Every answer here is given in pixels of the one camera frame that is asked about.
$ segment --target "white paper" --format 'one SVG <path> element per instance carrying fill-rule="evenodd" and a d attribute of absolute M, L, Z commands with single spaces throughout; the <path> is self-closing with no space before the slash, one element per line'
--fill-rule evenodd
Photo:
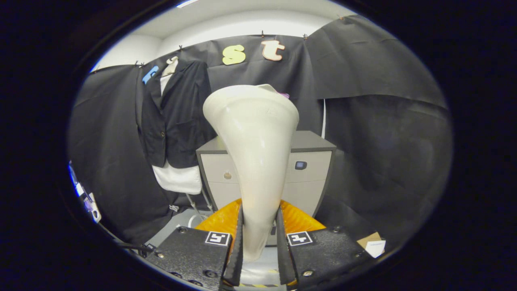
<path fill-rule="evenodd" d="M 386 245 L 385 240 L 369 241 L 366 243 L 366 251 L 374 258 L 380 256 L 384 251 Z"/>

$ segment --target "white cone-shaped object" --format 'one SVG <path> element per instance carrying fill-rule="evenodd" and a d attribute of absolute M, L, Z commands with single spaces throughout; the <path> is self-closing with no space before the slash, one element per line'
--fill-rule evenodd
<path fill-rule="evenodd" d="M 236 85 L 213 92 L 203 105 L 239 179 L 244 260 L 260 257 L 284 188 L 298 110 L 270 85 Z"/>

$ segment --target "white drawer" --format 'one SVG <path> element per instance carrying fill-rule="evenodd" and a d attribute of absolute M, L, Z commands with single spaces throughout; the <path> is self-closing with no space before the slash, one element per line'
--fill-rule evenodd
<path fill-rule="evenodd" d="M 241 198 L 239 184 L 208 182 L 217 209 Z M 286 183 L 282 199 L 312 216 L 320 200 L 325 181 Z"/>
<path fill-rule="evenodd" d="M 325 181 L 286 183 L 282 199 L 313 216 L 324 186 Z"/>
<path fill-rule="evenodd" d="M 291 153 L 285 182 L 299 183 L 326 180 L 331 155 L 331 151 Z M 202 154 L 201 160 L 208 182 L 239 183 L 230 155 Z M 296 162 L 305 162 L 307 167 L 303 170 L 297 170 L 295 169 Z"/>
<path fill-rule="evenodd" d="M 208 182 L 217 210 L 240 198 L 239 184 Z"/>
<path fill-rule="evenodd" d="M 299 183 L 326 180 L 331 156 L 331 151 L 291 153 L 285 182 Z M 296 170 L 296 162 L 305 162 L 307 167 L 303 170 Z"/>
<path fill-rule="evenodd" d="M 205 169 L 206 180 L 216 183 L 237 184 L 239 180 L 233 160 L 228 154 L 202 154 L 201 161 Z"/>

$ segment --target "black jacket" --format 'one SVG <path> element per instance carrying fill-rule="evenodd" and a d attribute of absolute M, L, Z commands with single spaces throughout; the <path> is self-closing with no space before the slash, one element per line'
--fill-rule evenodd
<path fill-rule="evenodd" d="M 216 136 L 203 116 L 203 103 L 211 94 L 207 65 L 178 60 L 163 94 L 160 78 L 166 66 L 147 82 L 142 103 L 142 143 L 154 166 L 165 159 L 174 168 L 197 166 L 195 151 Z"/>

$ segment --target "black fabric backdrop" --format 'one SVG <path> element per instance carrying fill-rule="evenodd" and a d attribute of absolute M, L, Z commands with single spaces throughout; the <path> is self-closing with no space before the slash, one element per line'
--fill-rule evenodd
<path fill-rule="evenodd" d="M 283 57 L 279 62 L 262 56 L 261 42 L 273 39 L 285 46 L 277 52 Z M 222 51 L 232 45 L 244 46 L 246 60 L 226 66 Z M 322 133 L 326 99 L 325 138 L 338 150 L 327 197 L 316 216 L 322 223 L 341 221 L 357 235 L 376 229 L 388 240 L 389 251 L 419 228 L 439 199 L 452 158 L 445 100 L 408 48 L 365 18 L 352 16 L 325 25 L 306 40 L 223 38 L 142 67 L 116 66 L 90 74 L 72 113 L 70 158 L 78 179 L 95 193 L 103 224 L 123 240 L 151 238 L 170 219 L 169 204 L 183 199 L 156 182 L 137 126 L 143 76 L 175 55 L 206 62 L 212 91 L 268 83 L 288 93 L 300 113 L 298 130 Z"/>

